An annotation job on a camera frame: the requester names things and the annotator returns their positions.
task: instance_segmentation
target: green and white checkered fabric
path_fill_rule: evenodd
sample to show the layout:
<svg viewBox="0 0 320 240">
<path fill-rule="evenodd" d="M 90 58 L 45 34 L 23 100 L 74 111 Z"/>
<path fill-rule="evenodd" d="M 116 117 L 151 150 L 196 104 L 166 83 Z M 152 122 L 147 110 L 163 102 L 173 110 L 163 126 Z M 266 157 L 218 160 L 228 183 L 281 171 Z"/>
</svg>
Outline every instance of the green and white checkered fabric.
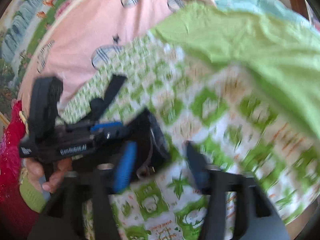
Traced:
<svg viewBox="0 0 320 240">
<path fill-rule="evenodd" d="M 62 119 L 73 123 L 89 112 L 89 102 L 103 97 L 113 74 L 128 80 L 102 121 L 127 122 L 148 107 L 168 140 L 173 160 L 155 178 L 111 197 L 123 239 L 197 239 L 207 197 L 190 184 L 183 151 L 186 140 L 194 141 L 208 161 L 224 171 L 252 171 L 285 223 L 318 196 L 320 160 L 314 141 L 260 100 L 239 66 L 215 72 L 181 48 L 148 34 L 101 66 L 68 103 Z M 228 197 L 226 238 L 230 239 L 235 207 L 234 195 Z M 92 239 L 90 202 L 84 216 Z"/>
</svg>

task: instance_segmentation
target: person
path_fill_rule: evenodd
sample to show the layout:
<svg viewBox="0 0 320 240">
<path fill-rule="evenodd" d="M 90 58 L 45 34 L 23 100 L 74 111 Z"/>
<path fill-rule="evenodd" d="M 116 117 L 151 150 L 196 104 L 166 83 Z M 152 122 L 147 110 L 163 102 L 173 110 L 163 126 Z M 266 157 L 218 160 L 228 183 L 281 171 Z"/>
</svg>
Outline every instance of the person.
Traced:
<svg viewBox="0 0 320 240">
<path fill-rule="evenodd" d="M 39 183 L 39 179 L 44 176 L 44 169 L 42 165 L 33 158 L 26 159 L 26 167 L 28 169 L 28 179 L 29 182 L 38 190 L 42 189 L 45 191 L 49 191 L 50 193 L 54 193 L 56 189 L 61 184 L 64 174 L 67 171 L 72 169 L 72 161 L 71 159 L 60 160 L 57 163 L 57 170 L 51 175 L 49 181 L 41 185 Z"/>
</svg>

